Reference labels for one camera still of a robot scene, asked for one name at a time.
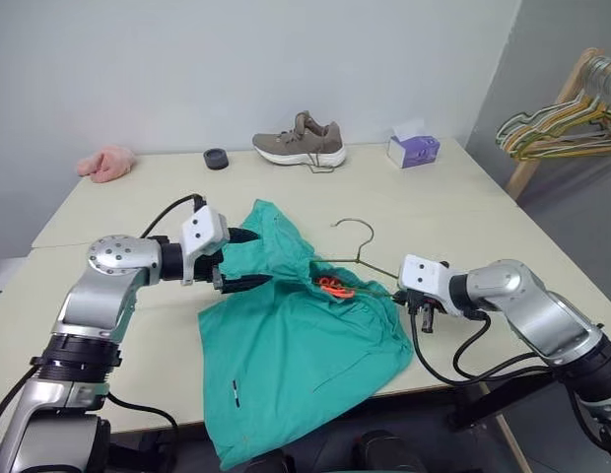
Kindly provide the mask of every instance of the teal cloth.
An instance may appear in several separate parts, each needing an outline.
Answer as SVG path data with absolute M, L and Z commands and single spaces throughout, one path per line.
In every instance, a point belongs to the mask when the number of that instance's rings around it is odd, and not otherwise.
M 242 226 L 261 239 L 227 245 L 223 273 L 273 279 L 198 314 L 205 425 L 222 469 L 339 416 L 411 359 L 411 344 L 390 299 L 357 293 L 339 300 L 321 291 L 312 277 L 333 274 L 348 286 L 381 293 L 383 286 L 311 263 L 312 246 L 269 202 L 255 202 Z

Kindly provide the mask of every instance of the black cable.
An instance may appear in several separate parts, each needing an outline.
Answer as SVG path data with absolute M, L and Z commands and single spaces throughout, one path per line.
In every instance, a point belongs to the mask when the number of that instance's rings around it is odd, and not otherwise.
M 152 229 L 155 227 L 155 225 L 161 221 L 161 219 L 167 215 L 174 207 L 179 206 L 180 204 L 182 204 L 183 202 L 187 202 L 188 200 L 192 200 L 194 201 L 194 212 L 197 212 L 198 210 L 200 210 L 200 208 L 205 205 L 205 199 L 202 198 L 202 196 L 198 195 L 198 194 L 189 194 L 186 195 L 185 197 L 181 197 L 180 199 L 172 202 L 171 204 L 169 204 L 164 211 L 159 214 L 157 216 L 157 218 L 155 220 L 152 221 L 152 223 L 148 226 L 148 228 L 146 230 L 144 230 L 144 232 L 139 236 L 139 238 L 145 238 L 147 237 L 150 232 L 152 231 Z
M 6 397 L 4 397 L 1 400 L 1 402 L 0 402 L 0 418 L 1 418 L 1 415 L 3 414 L 3 411 L 6 410 L 6 407 L 8 407 L 8 405 L 10 404 L 10 402 L 12 401 L 14 396 L 17 395 L 17 393 L 21 390 L 21 388 L 28 381 L 28 379 L 30 379 L 32 376 L 34 376 L 34 374 L 37 371 L 38 371 L 38 367 L 31 367 L 28 370 L 28 372 L 26 372 L 23 375 L 23 377 L 21 379 L 19 379 L 14 386 L 12 386 L 12 389 L 10 389 L 10 391 L 8 391 L 8 394 L 6 394 Z
M 426 359 L 424 358 L 424 355 L 422 354 L 422 350 L 420 349 L 419 337 L 417 335 L 417 322 L 415 320 L 415 315 L 411 315 L 411 336 L 413 338 L 413 345 L 415 345 L 415 353 L 417 354 L 417 358 L 420 359 L 420 362 L 422 362 L 422 365 L 424 365 L 424 368 L 426 368 L 426 370 L 430 374 L 432 374 L 434 377 L 436 377 L 439 381 L 444 382 L 445 384 L 449 384 L 451 386 L 457 386 L 457 387 L 470 386 L 472 384 L 476 384 L 477 382 L 490 380 L 488 378 L 490 378 L 492 374 L 496 374 L 497 372 L 500 372 L 515 363 L 521 362 L 522 360 L 527 360 L 529 358 L 528 353 L 518 355 L 517 357 L 513 357 L 507 360 L 506 362 L 503 362 L 493 367 L 492 369 L 487 370 L 486 372 L 483 372 L 479 374 L 478 376 L 474 376 L 466 381 L 455 381 L 453 379 L 448 379 L 447 377 L 444 377 L 441 374 L 439 374 L 438 372 L 436 372 L 433 369 L 433 367 L 431 367 L 429 363 L 426 361 Z M 518 370 L 517 372 L 510 372 L 506 375 L 508 375 L 509 377 L 516 377 L 522 374 L 523 372 L 525 372 L 524 370 L 527 370 L 527 368 Z
M 602 450 L 609 452 L 610 450 L 608 449 L 608 447 L 603 443 L 603 441 L 601 441 L 600 438 L 598 438 L 594 434 L 594 432 L 590 429 L 588 424 L 585 422 L 585 419 L 583 418 L 583 414 L 581 413 L 581 409 L 579 409 L 579 405 L 577 404 L 577 398 L 576 398 L 575 392 L 572 389 L 570 389 L 568 386 L 566 386 L 566 392 L 569 394 L 569 400 L 571 401 L 571 409 L 573 409 L 573 414 L 575 414 L 577 423 L 583 430 L 583 433 L 585 434 L 585 436 L 588 437 L 588 439 L 592 443 L 594 443 L 595 446 L 601 448 Z
M 484 323 L 481 329 L 478 332 L 476 332 L 474 335 L 472 335 L 470 338 L 468 338 L 465 342 L 463 342 L 463 344 L 459 347 L 456 353 L 454 353 L 454 358 L 452 359 L 452 367 L 454 368 L 454 370 L 458 372 L 461 376 L 467 377 L 468 379 L 473 379 L 474 377 L 477 377 L 477 376 L 464 371 L 461 368 L 461 366 L 459 365 L 459 360 L 461 359 L 461 356 L 463 355 L 463 353 L 468 348 L 470 348 L 474 342 L 476 342 L 479 338 L 481 338 L 492 326 L 492 318 L 490 318 L 490 316 L 487 313 L 483 313 L 482 317 L 483 317 L 482 320 Z M 519 361 L 523 361 L 523 360 L 528 360 L 530 358 L 537 358 L 537 357 L 538 355 L 536 353 L 529 352 L 529 353 L 524 353 L 517 358 L 519 358 Z M 519 376 L 521 374 L 525 374 L 527 372 L 548 372 L 549 370 L 550 368 L 545 367 L 545 366 L 527 367 L 527 368 L 522 368 L 520 370 L 516 370 L 514 372 L 499 374 L 498 376 L 489 376 L 484 380 L 485 381 L 504 381 L 506 379 L 511 379 L 513 377 Z
M 167 419 L 168 422 L 170 422 L 173 440 L 171 442 L 170 448 L 168 449 L 168 459 L 166 460 L 167 462 L 166 471 L 169 473 L 173 471 L 174 463 L 176 461 L 176 451 L 178 449 L 178 438 L 179 438 L 178 424 L 174 420 L 174 417 L 172 417 L 166 411 L 162 411 L 161 409 L 157 409 L 155 407 L 141 406 L 139 404 L 131 404 L 130 402 L 122 401 L 118 397 L 115 397 L 111 392 L 108 393 L 107 397 L 108 399 L 110 399 L 110 402 L 118 405 L 119 407 L 123 407 L 125 409 L 131 409 L 133 411 L 141 411 L 141 412 L 148 412 L 150 414 L 157 414 L 158 416 L 161 416 Z

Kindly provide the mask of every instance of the wooden clothes rack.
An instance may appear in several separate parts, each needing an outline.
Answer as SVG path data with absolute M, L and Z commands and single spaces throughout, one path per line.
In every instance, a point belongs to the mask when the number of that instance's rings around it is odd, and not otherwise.
M 581 54 L 579 60 L 575 63 L 575 66 L 573 66 L 571 75 L 562 87 L 562 90 L 554 103 L 570 101 L 577 96 L 579 90 L 581 89 L 581 83 L 579 82 L 579 72 L 581 71 L 581 68 L 592 57 L 601 55 L 603 55 L 603 49 L 598 49 L 595 47 L 590 47 Z M 516 200 L 520 196 L 526 185 L 529 183 L 529 180 L 531 180 L 531 177 L 533 177 L 535 171 L 538 169 L 538 166 L 540 166 L 539 160 L 518 163 L 518 166 L 515 168 L 515 171 L 511 175 L 511 178 L 505 187 L 505 191 L 513 200 Z

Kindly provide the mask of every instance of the black roll of tape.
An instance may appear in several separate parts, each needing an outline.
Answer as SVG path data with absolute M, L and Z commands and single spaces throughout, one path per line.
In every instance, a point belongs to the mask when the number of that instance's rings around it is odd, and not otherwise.
M 212 148 L 211 150 L 207 150 L 203 156 L 205 157 L 205 164 L 209 169 L 224 169 L 229 165 L 227 152 L 222 148 Z

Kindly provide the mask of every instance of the white shoe sole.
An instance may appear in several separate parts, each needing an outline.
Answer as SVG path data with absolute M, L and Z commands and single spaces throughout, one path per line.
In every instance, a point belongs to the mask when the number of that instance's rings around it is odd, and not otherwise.
M 257 153 L 261 155 L 265 160 L 275 163 L 276 165 L 315 165 L 316 155 L 303 153 L 300 155 L 281 156 L 273 155 L 266 151 L 260 150 L 256 146 L 254 147 Z M 345 147 L 341 147 L 336 153 L 320 154 L 318 155 L 318 164 L 325 168 L 336 168 L 341 166 L 347 156 L 347 150 Z

